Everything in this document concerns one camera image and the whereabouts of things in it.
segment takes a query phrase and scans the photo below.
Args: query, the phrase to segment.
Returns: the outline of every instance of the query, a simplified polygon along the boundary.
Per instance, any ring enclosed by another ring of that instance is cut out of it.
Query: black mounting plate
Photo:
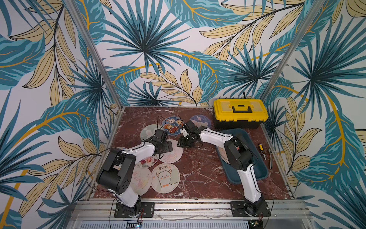
[[[152,218],[154,216],[154,202],[141,202],[140,211],[143,210],[142,218]],[[123,205],[119,202],[116,204],[115,218],[128,218],[130,212],[125,211]]]
[[[270,212],[267,202],[261,205],[259,212],[263,213],[263,217],[269,217]],[[245,214],[245,201],[232,201],[230,202],[230,209],[233,217],[251,217]]]

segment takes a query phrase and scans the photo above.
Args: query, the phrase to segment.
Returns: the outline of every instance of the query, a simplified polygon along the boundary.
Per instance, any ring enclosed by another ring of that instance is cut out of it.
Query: wall
[[[63,228],[116,105],[61,0],[0,9],[0,228]]]
[[[95,12],[105,19],[89,24],[105,28],[89,30],[123,105],[209,106],[219,97],[255,95],[312,2],[103,0]]]
[[[365,1],[338,1],[265,101],[281,166],[319,229],[366,228],[365,16]]]

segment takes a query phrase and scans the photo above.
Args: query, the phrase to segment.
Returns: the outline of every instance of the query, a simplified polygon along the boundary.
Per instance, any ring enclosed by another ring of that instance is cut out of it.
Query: toolbox lid
[[[215,118],[219,121],[265,122],[268,112],[260,99],[218,99],[213,102]]]

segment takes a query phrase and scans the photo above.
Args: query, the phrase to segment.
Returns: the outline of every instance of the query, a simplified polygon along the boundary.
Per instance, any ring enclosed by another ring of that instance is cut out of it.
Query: cartoon character print
[[[170,179],[172,178],[172,170],[169,171],[163,170],[160,173],[156,172],[156,176],[159,179],[160,187],[162,192],[169,192],[170,191],[170,185],[174,185],[176,183],[171,184]]]

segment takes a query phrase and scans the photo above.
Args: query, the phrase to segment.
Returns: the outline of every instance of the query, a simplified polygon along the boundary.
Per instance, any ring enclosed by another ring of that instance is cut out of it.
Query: coaster with unicorn print
[[[152,182],[152,175],[149,169],[142,169],[137,166],[134,167],[131,178],[132,189],[140,196],[145,194]]]
[[[161,160],[164,163],[174,163],[174,162],[177,162],[182,157],[183,148],[182,147],[177,147],[178,141],[176,141],[176,140],[169,139],[167,141],[171,141],[172,142],[173,151],[167,152],[167,153],[163,153],[163,157],[162,158],[159,158],[159,160]]]
[[[154,168],[151,174],[153,176],[151,186],[158,193],[171,192],[178,187],[180,182],[179,170],[173,164],[160,164]]]

